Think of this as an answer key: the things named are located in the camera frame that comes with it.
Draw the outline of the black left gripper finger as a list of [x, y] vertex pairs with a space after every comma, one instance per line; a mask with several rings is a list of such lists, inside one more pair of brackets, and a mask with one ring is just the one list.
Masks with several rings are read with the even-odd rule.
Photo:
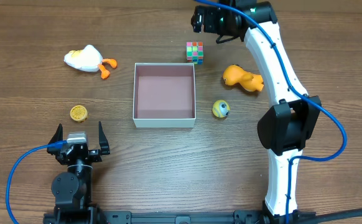
[[98, 123], [98, 137], [99, 137], [99, 145], [101, 149], [101, 155], [109, 155], [110, 147], [106, 135], [104, 134], [103, 127], [101, 121]]
[[62, 127], [62, 124], [60, 123], [58, 125], [58, 128], [57, 128], [55, 134], [49, 141], [49, 144], [50, 145], [53, 144], [53, 146], [48, 147], [47, 152], [51, 155], [58, 155], [63, 146], [62, 141], [63, 141], [63, 127]]

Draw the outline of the colourful puzzle cube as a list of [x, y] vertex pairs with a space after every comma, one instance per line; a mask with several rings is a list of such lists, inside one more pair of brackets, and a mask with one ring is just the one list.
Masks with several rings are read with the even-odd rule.
[[203, 42], [186, 42], [186, 56], [188, 63], [201, 65], [203, 63]]

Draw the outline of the white box pink interior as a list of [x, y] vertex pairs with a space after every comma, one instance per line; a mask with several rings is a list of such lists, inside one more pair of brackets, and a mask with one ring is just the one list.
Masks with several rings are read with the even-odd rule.
[[137, 128], [193, 128], [196, 117], [194, 64], [135, 64], [132, 119]]

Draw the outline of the yellow ball with grey eye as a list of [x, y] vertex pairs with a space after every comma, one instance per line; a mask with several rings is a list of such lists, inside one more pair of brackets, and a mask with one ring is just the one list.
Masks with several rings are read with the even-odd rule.
[[225, 100], [217, 100], [212, 107], [212, 113], [217, 118], [225, 118], [230, 112], [230, 106]]

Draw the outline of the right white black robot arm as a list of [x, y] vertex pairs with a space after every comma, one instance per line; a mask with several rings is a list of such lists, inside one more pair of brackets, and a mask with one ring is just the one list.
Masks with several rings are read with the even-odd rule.
[[201, 1], [191, 18], [194, 32], [217, 34], [216, 43], [241, 39], [256, 61], [259, 75], [229, 66], [223, 79], [247, 91], [266, 90], [269, 110], [258, 121], [258, 136], [269, 157], [269, 182], [260, 223], [302, 218], [295, 185], [305, 143], [316, 125], [321, 101], [310, 96], [285, 52], [276, 14], [269, 2]]

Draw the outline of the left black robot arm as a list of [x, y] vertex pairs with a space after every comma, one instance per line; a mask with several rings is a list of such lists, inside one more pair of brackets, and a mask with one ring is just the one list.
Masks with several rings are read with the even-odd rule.
[[110, 147], [101, 123], [98, 123], [99, 149], [88, 148], [88, 138], [84, 131], [73, 132], [63, 138], [60, 124], [47, 153], [53, 155], [67, 171], [62, 172], [52, 182], [55, 206], [65, 210], [81, 210], [92, 202], [92, 164], [101, 162], [110, 154]]

